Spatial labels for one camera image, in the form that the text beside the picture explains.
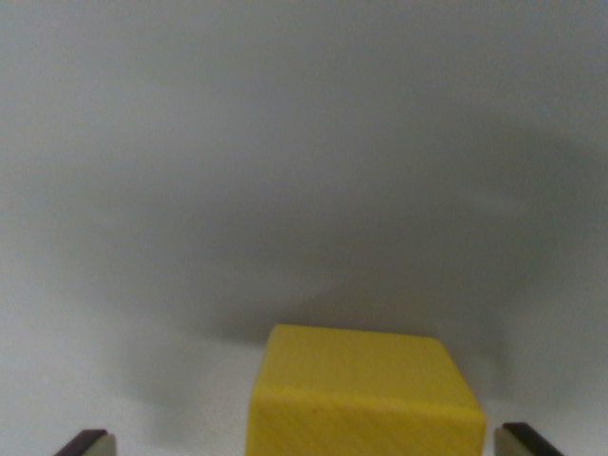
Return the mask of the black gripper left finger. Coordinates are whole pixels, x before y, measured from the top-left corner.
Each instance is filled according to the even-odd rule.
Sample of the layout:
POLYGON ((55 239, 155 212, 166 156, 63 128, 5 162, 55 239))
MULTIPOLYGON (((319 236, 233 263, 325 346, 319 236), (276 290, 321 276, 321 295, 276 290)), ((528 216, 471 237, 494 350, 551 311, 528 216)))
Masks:
POLYGON ((55 456, 116 456, 116 436, 106 429, 83 429, 55 456))

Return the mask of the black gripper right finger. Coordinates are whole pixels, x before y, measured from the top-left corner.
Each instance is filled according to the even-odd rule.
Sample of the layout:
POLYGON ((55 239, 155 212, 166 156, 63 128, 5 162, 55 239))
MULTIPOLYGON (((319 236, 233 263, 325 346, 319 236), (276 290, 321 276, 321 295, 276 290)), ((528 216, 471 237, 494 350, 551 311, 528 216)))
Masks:
POLYGON ((504 423, 493 433, 495 456, 564 456, 525 422, 504 423))

